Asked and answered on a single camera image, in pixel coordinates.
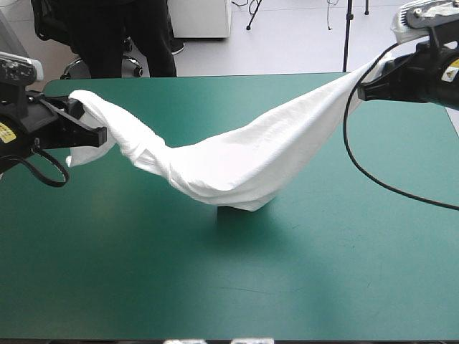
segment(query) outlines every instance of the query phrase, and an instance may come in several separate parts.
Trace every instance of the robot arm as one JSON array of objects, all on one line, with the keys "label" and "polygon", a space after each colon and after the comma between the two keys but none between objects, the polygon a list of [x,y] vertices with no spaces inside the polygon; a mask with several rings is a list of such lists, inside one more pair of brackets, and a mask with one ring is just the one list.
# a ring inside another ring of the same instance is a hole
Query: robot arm
[{"label": "robot arm", "polygon": [[459,110],[459,0],[421,0],[405,4],[394,18],[397,42],[424,36],[413,54],[386,63],[382,76],[361,84],[362,100],[433,102]]},{"label": "robot arm", "polygon": [[[107,129],[92,129],[81,123],[83,108],[76,100],[25,90],[27,85],[42,78],[40,62],[0,53],[0,174],[23,163],[40,181],[63,186],[69,178],[68,172],[43,150],[99,147],[107,140]],[[64,181],[43,176],[26,160],[34,154],[55,165]]]}]

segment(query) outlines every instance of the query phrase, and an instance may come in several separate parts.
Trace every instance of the yellow label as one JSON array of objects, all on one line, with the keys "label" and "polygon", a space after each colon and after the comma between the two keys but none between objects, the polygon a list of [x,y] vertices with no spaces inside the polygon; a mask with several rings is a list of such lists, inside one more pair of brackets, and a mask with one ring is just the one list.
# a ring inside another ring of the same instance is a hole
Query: yellow label
[{"label": "yellow label", "polygon": [[455,61],[450,65],[450,67],[459,68],[459,59],[455,60]]},{"label": "yellow label", "polygon": [[16,135],[13,133],[13,130],[8,128],[5,124],[0,122],[0,140],[3,143],[9,143],[16,139]]}]

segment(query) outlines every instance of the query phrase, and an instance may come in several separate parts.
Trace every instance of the cable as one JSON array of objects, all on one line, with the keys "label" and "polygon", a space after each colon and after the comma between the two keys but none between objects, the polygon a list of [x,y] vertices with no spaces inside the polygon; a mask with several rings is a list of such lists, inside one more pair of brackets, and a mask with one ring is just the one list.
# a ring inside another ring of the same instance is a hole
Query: cable
[{"label": "cable", "polygon": [[254,2],[257,3],[257,6],[260,5],[260,0],[252,0],[252,1],[250,2],[250,5],[249,5],[249,14],[252,15],[252,16],[255,14],[254,12],[252,12],[252,5],[253,5]]},{"label": "cable", "polygon": [[64,166],[62,166],[60,164],[59,161],[57,161],[50,154],[46,153],[44,150],[42,150],[39,147],[39,141],[37,141],[37,139],[35,140],[35,144],[32,147],[32,152],[37,154],[38,156],[41,156],[42,158],[46,159],[48,162],[50,162],[61,173],[61,175],[62,175],[64,180],[63,181],[54,181],[54,180],[44,176],[44,174],[40,170],[38,170],[38,168],[33,166],[29,161],[27,161],[26,159],[22,158],[21,156],[17,156],[17,155],[14,155],[14,154],[7,155],[7,156],[0,156],[0,160],[4,159],[6,161],[16,161],[18,163],[21,163],[22,165],[27,167],[27,169],[32,173],[32,175],[35,178],[40,180],[42,183],[44,183],[44,184],[46,184],[48,186],[52,186],[54,188],[60,188],[60,187],[64,186],[69,181],[70,175],[69,175],[68,171],[64,168]]},{"label": "cable", "polygon": [[[237,2],[231,1],[232,4],[236,5],[237,7],[244,7],[249,5],[249,0],[245,2],[245,4],[238,4]],[[250,5],[249,5],[249,14],[253,16],[254,12],[252,11],[252,5],[256,3],[257,5],[260,4],[260,0],[250,0]]]},{"label": "cable", "polygon": [[359,165],[357,160],[354,157],[354,154],[352,153],[351,148],[349,147],[349,140],[348,140],[348,135],[347,135],[347,120],[349,117],[349,107],[351,106],[351,100],[352,96],[356,92],[357,88],[361,85],[361,82],[365,79],[365,77],[376,67],[378,62],[387,54],[390,52],[392,49],[394,49],[398,44],[393,44],[391,47],[387,48],[382,52],[381,55],[378,56],[378,58],[373,62],[371,67],[360,77],[360,79],[357,81],[357,83],[354,85],[354,88],[352,88],[351,94],[349,95],[349,98],[346,103],[346,109],[344,110],[344,119],[343,119],[343,139],[344,139],[344,145],[346,146],[346,151],[348,156],[350,157],[352,163],[357,167],[359,171],[361,171],[366,177],[371,179],[373,182],[376,184],[382,186],[383,188],[386,188],[387,190],[390,190],[392,192],[395,192],[396,194],[408,197],[410,199],[415,199],[416,201],[421,201],[427,204],[431,204],[433,206],[441,206],[443,208],[448,208],[452,210],[458,210],[459,211],[459,206],[455,206],[452,204],[447,204],[447,203],[442,203],[439,201],[433,201],[432,199],[426,199],[424,197],[416,196],[411,193],[408,193],[406,191],[399,190],[398,188],[395,188],[393,186],[387,185],[386,183],[380,181],[378,178],[374,177],[373,175],[370,174],[367,170],[365,170],[363,167]]},{"label": "cable", "polygon": [[245,4],[238,4],[237,2],[231,1],[232,4],[236,5],[237,7],[247,6],[249,4],[249,0],[245,2]]},{"label": "cable", "polygon": [[332,0],[327,0],[327,26],[328,30],[331,30],[330,27],[330,5],[336,6],[339,3],[339,0],[336,0],[336,2],[332,2]]}]

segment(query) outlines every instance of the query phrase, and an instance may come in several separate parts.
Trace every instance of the person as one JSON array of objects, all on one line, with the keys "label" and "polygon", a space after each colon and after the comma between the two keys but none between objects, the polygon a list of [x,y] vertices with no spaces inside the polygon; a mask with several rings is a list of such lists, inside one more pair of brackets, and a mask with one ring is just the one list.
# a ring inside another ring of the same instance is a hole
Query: person
[{"label": "person", "polygon": [[183,49],[185,49],[185,42],[183,39],[176,38],[174,35],[174,29],[172,28],[172,20],[169,8],[167,11],[167,22],[169,26],[169,41],[171,44],[171,51],[173,55],[177,55],[178,53],[182,52]]},{"label": "person", "polygon": [[121,77],[123,39],[145,55],[151,77],[175,77],[166,0],[60,0],[72,46],[92,78]]}]

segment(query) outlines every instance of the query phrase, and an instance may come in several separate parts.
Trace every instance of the white cabinet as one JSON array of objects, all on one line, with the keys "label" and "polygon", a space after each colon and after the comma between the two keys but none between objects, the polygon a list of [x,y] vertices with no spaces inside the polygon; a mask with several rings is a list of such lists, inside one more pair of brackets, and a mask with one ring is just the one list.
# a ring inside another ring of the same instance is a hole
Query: white cabinet
[{"label": "white cabinet", "polygon": [[231,0],[169,0],[174,36],[225,38],[231,31]]}]

